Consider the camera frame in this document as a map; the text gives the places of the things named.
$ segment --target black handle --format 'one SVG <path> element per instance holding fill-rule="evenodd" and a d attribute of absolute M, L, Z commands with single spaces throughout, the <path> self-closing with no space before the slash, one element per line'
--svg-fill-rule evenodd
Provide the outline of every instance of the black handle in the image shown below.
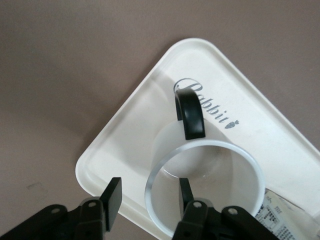
<path fill-rule="evenodd" d="M 178 121 L 183 120 L 186 140 L 204 138 L 205 124 L 199 98 L 191 88 L 175 92 L 175 107 Z"/>

